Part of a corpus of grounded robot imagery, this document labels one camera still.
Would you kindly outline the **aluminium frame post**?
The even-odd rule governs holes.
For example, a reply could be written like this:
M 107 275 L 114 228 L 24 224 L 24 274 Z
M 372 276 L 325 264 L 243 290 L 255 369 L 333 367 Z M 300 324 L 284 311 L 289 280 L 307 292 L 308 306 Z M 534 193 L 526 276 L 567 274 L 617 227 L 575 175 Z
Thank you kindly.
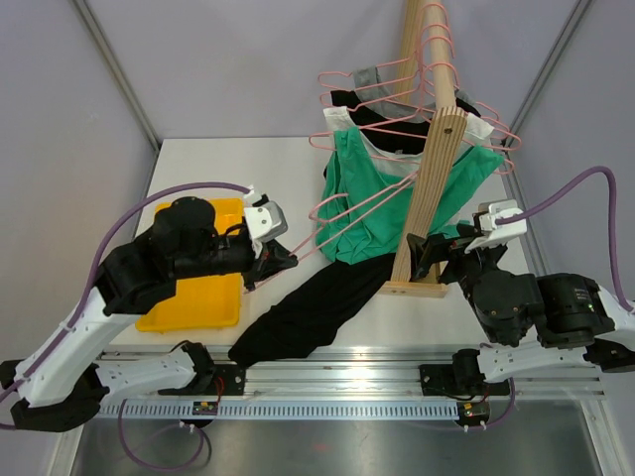
M 94 44 L 115 87 L 121 94 L 145 140 L 148 142 L 155 156 L 158 156 L 161 150 L 162 140 L 159 138 L 158 133 L 144 110 L 89 2 L 85 0 L 70 0 L 69 4 Z
M 535 108 L 540 95 L 548 85 L 548 82 L 560 63 L 560 60 L 563 58 L 569 45 L 572 43 L 578 28 L 593 5 L 593 0 L 577 0 L 574 2 L 570 13 L 564 21 L 560 32 L 556 36 L 512 121 L 510 126 L 512 133 L 516 135 L 520 134 L 524 122 L 528 119 L 530 113 Z

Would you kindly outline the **right aluminium frame post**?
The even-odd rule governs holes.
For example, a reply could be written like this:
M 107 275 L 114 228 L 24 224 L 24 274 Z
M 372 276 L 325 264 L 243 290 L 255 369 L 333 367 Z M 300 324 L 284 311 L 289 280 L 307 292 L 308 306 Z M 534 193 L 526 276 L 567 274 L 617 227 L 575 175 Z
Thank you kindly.
M 524 122 L 528 119 L 530 113 L 535 108 L 540 95 L 548 85 L 548 82 L 560 63 L 560 60 L 563 58 L 569 45 L 572 43 L 578 28 L 593 5 L 593 0 L 577 0 L 574 2 L 570 13 L 564 21 L 560 32 L 556 36 L 512 121 L 510 126 L 512 133 L 516 135 L 520 134 Z

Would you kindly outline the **wooden hanger rack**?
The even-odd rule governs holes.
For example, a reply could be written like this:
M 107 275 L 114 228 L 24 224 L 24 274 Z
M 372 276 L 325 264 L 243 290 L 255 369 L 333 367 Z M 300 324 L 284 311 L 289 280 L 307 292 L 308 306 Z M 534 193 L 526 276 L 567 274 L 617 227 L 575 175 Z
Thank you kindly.
M 454 42 L 449 15 L 441 1 L 423 1 L 419 10 L 421 32 L 416 59 L 422 95 L 433 89 L 436 111 L 432 117 L 421 164 L 414 181 L 408 214 L 394 261 L 390 280 L 379 293 L 387 296 L 442 298 L 443 285 L 432 278 L 412 280 L 411 253 L 407 238 L 425 238 L 430 231 L 445 184 L 463 139 L 467 113 L 456 105 L 455 89 L 459 76 L 454 68 Z

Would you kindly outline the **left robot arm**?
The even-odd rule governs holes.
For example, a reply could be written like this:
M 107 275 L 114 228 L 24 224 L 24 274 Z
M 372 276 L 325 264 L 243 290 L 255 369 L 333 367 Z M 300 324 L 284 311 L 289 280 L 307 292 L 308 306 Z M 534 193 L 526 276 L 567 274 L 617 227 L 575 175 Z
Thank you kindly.
M 1 365 L 3 394 L 17 394 L 11 428 L 66 432 L 101 408 L 137 395 L 203 394 L 215 365 L 205 346 L 185 341 L 168 354 L 129 364 L 98 364 L 104 348 L 140 316 L 173 298 L 180 281 L 239 275 L 247 290 L 294 268 L 298 259 L 278 242 L 287 229 L 279 205 L 247 199 L 241 221 L 225 232 L 213 205 L 181 197 L 156 212 L 152 225 L 114 248 L 90 272 L 71 314 L 36 352 Z

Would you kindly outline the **aluminium mounting rail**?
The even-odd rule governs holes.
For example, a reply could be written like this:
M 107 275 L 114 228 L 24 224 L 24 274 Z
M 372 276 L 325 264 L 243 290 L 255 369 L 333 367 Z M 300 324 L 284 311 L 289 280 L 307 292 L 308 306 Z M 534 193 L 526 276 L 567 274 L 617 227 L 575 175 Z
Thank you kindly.
M 183 395 L 299 399 L 362 399 L 466 397 L 452 370 L 452 351 L 433 348 L 350 347 L 322 349 L 305 359 L 260 362 L 249 368 L 231 361 L 226 348 L 211 346 L 212 374 L 183 389 L 156 385 L 152 395 Z M 602 400 L 599 373 L 594 368 L 562 360 L 555 367 L 514 375 L 512 383 L 489 384 L 478 397 L 534 400 Z

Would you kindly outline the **yellow plastic tray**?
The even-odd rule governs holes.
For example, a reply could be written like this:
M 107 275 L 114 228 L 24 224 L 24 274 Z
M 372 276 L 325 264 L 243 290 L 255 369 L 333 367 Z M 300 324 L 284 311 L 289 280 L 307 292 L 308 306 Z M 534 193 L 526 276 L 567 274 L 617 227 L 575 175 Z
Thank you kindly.
M 243 204 L 238 198 L 215 199 L 213 226 L 209 230 L 185 231 L 181 242 L 198 251 L 213 251 L 218 239 L 230 227 L 241 223 Z M 187 278 L 178 280 L 176 294 L 156 304 L 135 323 L 140 332 L 172 332 L 188 329 L 229 327 L 240 315 L 241 278 Z

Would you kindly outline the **left aluminium frame post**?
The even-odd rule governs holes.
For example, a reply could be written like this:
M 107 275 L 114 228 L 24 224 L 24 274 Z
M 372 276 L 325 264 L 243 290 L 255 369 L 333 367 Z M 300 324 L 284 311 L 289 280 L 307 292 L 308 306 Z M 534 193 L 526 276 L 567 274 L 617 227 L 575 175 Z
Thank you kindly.
M 159 138 L 158 133 L 144 110 L 89 2 L 85 0 L 70 0 L 69 4 L 94 44 L 115 87 L 121 94 L 145 140 L 148 142 L 155 156 L 158 156 L 161 150 L 162 140 Z

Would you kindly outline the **green tank top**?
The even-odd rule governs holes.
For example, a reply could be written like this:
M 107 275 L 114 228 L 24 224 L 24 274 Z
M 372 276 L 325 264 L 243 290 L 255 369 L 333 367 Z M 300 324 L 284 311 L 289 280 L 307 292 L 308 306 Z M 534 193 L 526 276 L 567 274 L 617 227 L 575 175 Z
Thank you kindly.
M 396 252 L 414 189 L 405 179 L 418 171 L 421 159 L 376 160 L 356 127 L 335 132 L 334 144 L 317 211 L 323 229 L 316 245 L 328 260 L 349 265 Z M 502 156 L 479 146 L 456 159 L 429 232 L 456 237 L 458 213 L 502 163 Z

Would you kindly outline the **black tank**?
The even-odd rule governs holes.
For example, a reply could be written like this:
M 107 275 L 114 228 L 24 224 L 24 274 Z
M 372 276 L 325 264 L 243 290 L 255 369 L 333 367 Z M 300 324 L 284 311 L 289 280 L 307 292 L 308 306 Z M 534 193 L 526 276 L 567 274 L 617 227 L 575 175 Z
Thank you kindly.
M 387 118 L 361 106 L 361 101 L 353 91 L 332 90 L 330 92 L 333 106 L 349 108 L 349 115 L 357 126 L 362 126 L 361 133 L 378 149 L 386 152 L 417 155 L 425 147 L 431 123 L 425 119 L 413 123 L 397 121 L 386 124 Z
M 249 368 L 303 359 L 330 345 L 338 329 L 390 280 L 395 256 L 328 264 L 256 319 L 229 349 L 229 359 Z

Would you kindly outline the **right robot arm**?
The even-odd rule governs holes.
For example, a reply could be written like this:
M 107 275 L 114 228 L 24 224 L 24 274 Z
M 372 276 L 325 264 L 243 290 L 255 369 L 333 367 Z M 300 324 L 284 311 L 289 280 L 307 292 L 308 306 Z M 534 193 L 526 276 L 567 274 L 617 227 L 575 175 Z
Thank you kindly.
M 634 318 L 608 290 L 576 274 L 513 274 L 499 262 L 516 232 L 458 230 L 455 238 L 409 235 L 412 275 L 444 263 L 439 283 L 459 285 L 488 342 L 456 351 L 448 364 L 422 365 L 425 395 L 503 396 L 513 377 L 550 367 L 633 371 Z

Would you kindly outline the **grey tank top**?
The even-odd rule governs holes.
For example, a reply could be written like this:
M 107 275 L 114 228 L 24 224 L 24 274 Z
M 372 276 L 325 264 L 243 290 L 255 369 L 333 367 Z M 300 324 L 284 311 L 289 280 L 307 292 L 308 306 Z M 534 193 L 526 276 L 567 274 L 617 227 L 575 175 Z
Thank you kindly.
M 393 93 L 393 91 L 386 85 L 381 85 L 382 78 L 380 76 L 377 66 L 366 67 L 357 69 L 353 72 L 353 81 L 355 85 L 354 92 L 361 102 L 367 102 L 370 100 L 384 98 Z M 481 114 L 474 106 L 473 101 L 468 94 L 456 88 L 454 90 L 456 105 L 468 113 L 480 117 Z M 432 112 L 419 112 L 415 111 L 415 107 L 405 104 L 405 98 L 400 96 L 398 98 L 389 99 L 386 101 L 378 101 L 368 105 L 368 108 L 372 111 L 389 119 L 405 118 L 410 116 L 409 122 L 418 123 L 422 122 L 425 117 L 431 118 L 436 110 L 435 103 L 426 105 L 426 108 L 432 109 Z

